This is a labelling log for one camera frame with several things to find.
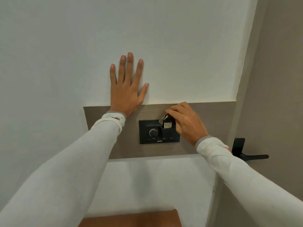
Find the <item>brown wooden wall panel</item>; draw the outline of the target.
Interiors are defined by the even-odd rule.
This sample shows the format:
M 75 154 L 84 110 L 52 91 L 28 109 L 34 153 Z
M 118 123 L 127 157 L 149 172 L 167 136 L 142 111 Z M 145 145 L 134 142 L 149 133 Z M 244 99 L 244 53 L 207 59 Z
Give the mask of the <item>brown wooden wall panel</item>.
M 208 133 L 227 144 L 236 102 L 190 103 L 189 105 L 199 115 Z M 141 105 L 136 112 L 127 118 L 109 159 L 197 154 L 195 148 L 183 138 L 180 138 L 178 143 L 139 143 L 139 121 L 159 120 L 164 116 L 165 110 L 171 106 L 172 104 Z

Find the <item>brown wooden furniture top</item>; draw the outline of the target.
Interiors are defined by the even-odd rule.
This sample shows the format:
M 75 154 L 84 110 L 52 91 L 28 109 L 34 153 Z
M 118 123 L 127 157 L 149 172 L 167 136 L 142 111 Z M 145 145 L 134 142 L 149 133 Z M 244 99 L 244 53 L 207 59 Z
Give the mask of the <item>brown wooden furniture top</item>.
M 84 218 L 78 227 L 182 227 L 176 209 Z

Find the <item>person's left forearm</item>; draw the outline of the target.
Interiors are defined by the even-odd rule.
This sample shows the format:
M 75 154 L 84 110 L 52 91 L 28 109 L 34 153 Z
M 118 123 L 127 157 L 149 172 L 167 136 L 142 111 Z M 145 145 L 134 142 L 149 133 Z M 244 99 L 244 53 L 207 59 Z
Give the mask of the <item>person's left forearm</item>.
M 109 111 L 34 171 L 0 212 L 0 227 L 77 227 L 86 215 L 126 116 Z

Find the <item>grey-brown door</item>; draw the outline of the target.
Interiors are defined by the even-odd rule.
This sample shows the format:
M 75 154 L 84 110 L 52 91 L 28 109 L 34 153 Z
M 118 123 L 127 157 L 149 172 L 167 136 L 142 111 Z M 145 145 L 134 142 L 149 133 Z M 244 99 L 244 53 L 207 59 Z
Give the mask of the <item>grey-brown door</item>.
M 303 0 L 258 0 L 227 145 L 303 201 Z

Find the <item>person's left hand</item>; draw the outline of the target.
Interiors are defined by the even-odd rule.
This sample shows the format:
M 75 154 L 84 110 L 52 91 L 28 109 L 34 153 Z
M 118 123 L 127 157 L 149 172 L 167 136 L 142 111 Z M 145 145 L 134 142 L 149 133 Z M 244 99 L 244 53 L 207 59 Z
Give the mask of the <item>person's left hand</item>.
M 117 84 L 110 87 L 110 112 L 123 113 L 128 118 L 141 104 L 138 104 L 138 95 L 142 89 L 140 81 L 143 74 L 144 61 L 139 59 L 137 68 L 131 81 L 125 81 L 127 56 L 122 55 L 119 62 Z

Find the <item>black wall key switch panel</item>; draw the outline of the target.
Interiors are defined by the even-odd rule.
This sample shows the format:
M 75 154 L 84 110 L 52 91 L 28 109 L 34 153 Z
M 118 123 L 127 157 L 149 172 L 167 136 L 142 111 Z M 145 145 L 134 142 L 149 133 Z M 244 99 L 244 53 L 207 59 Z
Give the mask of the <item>black wall key switch panel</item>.
M 176 131 L 176 124 L 169 129 L 164 129 L 158 120 L 139 121 L 140 144 L 178 143 L 180 134 Z

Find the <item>black key tag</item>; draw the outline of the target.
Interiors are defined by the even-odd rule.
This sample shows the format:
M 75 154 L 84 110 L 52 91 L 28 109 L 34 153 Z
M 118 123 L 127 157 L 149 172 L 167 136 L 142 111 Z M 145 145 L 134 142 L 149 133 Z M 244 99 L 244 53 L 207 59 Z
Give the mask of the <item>black key tag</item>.
M 173 118 L 170 114 L 166 120 L 164 120 L 164 129 L 172 128 L 175 125 L 175 118 Z

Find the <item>person's right hand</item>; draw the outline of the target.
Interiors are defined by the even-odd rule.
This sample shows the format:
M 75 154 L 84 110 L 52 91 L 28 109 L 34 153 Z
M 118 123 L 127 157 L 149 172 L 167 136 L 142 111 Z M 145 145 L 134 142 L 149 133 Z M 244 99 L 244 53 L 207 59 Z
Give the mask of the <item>person's right hand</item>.
M 197 142 L 209 134 L 199 115 L 187 102 L 171 106 L 169 109 L 178 109 L 182 113 L 181 128 L 176 131 L 193 147 Z

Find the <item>person's right forearm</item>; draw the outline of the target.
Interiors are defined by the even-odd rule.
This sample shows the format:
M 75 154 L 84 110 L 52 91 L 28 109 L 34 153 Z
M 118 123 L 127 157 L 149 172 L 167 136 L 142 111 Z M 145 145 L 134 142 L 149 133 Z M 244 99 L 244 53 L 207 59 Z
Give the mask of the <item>person's right forearm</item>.
M 195 148 L 259 227 L 303 227 L 303 201 L 233 156 L 221 140 L 206 136 Z

